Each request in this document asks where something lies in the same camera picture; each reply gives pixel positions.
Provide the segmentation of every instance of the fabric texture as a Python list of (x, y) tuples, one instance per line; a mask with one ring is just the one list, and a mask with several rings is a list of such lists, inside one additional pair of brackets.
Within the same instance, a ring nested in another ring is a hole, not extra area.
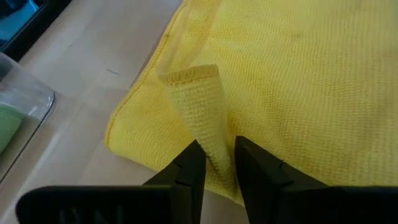
[(0, 153), (6, 148), (22, 123), (22, 113), (15, 108), (0, 104)]
[(242, 203), (234, 137), (328, 185), (398, 185), (396, 4), (185, 0), (106, 145), (163, 169), (194, 139), (206, 188)]

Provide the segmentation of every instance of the clear plastic box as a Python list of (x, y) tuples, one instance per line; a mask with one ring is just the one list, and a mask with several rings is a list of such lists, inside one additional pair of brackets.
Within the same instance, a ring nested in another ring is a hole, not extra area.
[(53, 90), (0, 53), (0, 181), (48, 115), (54, 100)]

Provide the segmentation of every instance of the microfiber cloth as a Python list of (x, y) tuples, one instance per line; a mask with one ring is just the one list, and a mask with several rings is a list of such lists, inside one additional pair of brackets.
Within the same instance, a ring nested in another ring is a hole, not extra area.
[(328, 185), (398, 185), (397, 11), (388, 0), (185, 0), (106, 145), (163, 169), (194, 139), (206, 188), (242, 203), (235, 136)]
[(0, 153), (6, 148), (22, 123), (23, 114), (15, 108), (0, 104)]

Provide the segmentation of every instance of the green sponge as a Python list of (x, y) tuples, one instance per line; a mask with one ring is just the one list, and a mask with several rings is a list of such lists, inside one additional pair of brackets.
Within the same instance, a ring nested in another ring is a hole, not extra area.
[(17, 132), (23, 117), (15, 108), (0, 104), (0, 153)]

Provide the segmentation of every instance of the black object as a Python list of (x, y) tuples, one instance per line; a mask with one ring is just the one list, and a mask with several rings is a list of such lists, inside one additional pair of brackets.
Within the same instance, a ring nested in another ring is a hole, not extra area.
[[(396, 187), (329, 187), (238, 136), (236, 172), (254, 223), (398, 223)], [(25, 194), (25, 223), (200, 223), (205, 154), (191, 143), (140, 187), (45, 187)]]
[[(18, 10), (22, 0), (0, 0), (7, 8), (4, 8), (3, 16)], [(23, 28), (10, 40), (0, 40), (0, 51), (4, 52), (10, 58), (18, 61), (36, 42), (49, 25), (58, 17), (58, 15), (68, 6), (71, 0), (35, 0), (39, 6), (35, 15), (30, 18)]]
[(25, 223), (200, 223), (206, 159), (194, 141), (143, 186), (43, 187), (18, 201)]
[(250, 223), (398, 223), (397, 187), (328, 187), (244, 137), (236, 172)]

